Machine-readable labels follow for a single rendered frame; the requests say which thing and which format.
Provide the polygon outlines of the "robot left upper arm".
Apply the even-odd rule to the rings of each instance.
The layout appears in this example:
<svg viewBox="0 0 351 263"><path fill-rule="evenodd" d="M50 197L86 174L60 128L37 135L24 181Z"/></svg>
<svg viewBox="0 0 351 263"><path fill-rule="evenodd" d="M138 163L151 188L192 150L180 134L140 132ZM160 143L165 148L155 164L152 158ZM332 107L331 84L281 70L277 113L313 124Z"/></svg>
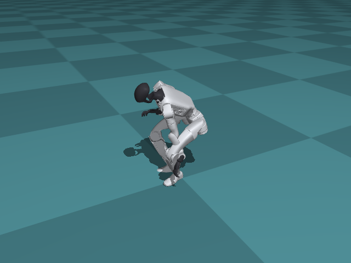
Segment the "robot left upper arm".
<svg viewBox="0 0 351 263"><path fill-rule="evenodd" d="M163 106L163 117L166 120L167 126L171 131L169 134L174 134L177 138L179 137L179 131L175 120L174 109L171 107L171 104Z"/></svg>

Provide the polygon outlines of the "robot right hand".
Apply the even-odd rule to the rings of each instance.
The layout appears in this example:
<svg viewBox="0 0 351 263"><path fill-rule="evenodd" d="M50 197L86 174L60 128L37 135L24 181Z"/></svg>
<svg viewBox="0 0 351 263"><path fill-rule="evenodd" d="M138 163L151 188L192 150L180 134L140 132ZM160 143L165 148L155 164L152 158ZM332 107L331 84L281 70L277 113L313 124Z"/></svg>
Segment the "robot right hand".
<svg viewBox="0 0 351 263"><path fill-rule="evenodd" d="M144 112L141 114L141 116L142 116L142 117L145 116L145 115L147 116L148 113L162 114L162 111L159 110L159 108L157 108L157 109L150 109L150 110L148 110L148 111L144 111Z"/></svg>

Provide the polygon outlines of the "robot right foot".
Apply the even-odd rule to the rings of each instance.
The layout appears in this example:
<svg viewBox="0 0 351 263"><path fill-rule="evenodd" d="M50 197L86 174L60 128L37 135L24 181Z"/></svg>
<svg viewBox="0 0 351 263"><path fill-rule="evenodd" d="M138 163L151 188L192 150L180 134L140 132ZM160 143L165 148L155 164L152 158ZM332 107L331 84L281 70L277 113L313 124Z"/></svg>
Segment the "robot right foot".
<svg viewBox="0 0 351 263"><path fill-rule="evenodd" d="M158 168L157 171L159 171L159 172L165 172L165 173L167 173L167 172L172 172L171 169L168 167L168 165L166 165L166 166L164 166L164 167L162 167L162 168Z"/></svg>

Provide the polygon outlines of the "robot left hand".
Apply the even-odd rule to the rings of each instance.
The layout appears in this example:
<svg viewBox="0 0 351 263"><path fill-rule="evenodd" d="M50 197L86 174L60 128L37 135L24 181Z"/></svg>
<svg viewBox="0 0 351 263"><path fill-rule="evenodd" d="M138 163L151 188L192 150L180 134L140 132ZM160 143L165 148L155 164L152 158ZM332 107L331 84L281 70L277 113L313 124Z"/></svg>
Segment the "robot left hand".
<svg viewBox="0 0 351 263"><path fill-rule="evenodd" d="M174 174L176 177L178 177L178 178L179 178L179 176L177 175L177 171L178 171L178 169L179 169L180 163L183 162L183 159L184 159L184 155L181 155L181 156L179 157L179 159L177 159L177 162L176 162L176 164L175 164L175 166L174 166L173 174Z"/></svg>

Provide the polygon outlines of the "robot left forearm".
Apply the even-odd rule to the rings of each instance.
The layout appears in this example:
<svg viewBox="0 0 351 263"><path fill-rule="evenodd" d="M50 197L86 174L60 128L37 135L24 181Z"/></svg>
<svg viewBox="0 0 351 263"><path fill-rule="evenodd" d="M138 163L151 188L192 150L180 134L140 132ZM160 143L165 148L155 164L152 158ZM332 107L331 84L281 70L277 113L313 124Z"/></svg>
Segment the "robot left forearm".
<svg viewBox="0 0 351 263"><path fill-rule="evenodd" d="M173 145L179 145L180 141L177 139L177 137L174 134L169 134L168 138L170 139L170 141L171 141L171 143ZM181 151L179 151L178 153L179 153L179 157L181 155L184 155L184 159L185 159L185 154L184 154L184 150L183 149Z"/></svg>

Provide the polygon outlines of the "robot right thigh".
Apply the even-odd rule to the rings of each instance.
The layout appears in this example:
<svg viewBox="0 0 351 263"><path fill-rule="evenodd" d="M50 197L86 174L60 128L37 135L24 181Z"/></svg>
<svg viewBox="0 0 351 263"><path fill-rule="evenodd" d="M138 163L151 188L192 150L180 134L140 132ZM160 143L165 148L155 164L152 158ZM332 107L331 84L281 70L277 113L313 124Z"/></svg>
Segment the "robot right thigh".
<svg viewBox="0 0 351 263"><path fill-rule="evenodd" d="M180 124L180 120L182 120L182 122L186 125L189 124L189 122L187 121L186 117L179 117L179 116L175 116L175 121L176 124ZM159 121L154 128L152 129L151 133L150 133L150 137L153 141L158 141L160 140L162 133L161 130L163 129L168 129L167 123L165 119L162 119L161 121Z"/></svg>

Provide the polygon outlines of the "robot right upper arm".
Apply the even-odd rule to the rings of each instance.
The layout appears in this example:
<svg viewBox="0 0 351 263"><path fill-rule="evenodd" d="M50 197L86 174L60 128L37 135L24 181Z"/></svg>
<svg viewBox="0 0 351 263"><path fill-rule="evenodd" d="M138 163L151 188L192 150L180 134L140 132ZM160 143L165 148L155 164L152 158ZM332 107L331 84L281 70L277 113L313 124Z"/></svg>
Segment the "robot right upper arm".
<svg viewBox="0 0 351 263"><path fill-rule="evenodd" d="M166 86L169 86L169 87L171 87L171 88L174 88L173 86L168 85L168 84L165 84L165 83L163 83L162 81L158 81L158 82L154 85L153 89L156 89L159 85L166 85ZM175 89L175 88L174 88L174 89Z"/></svg>

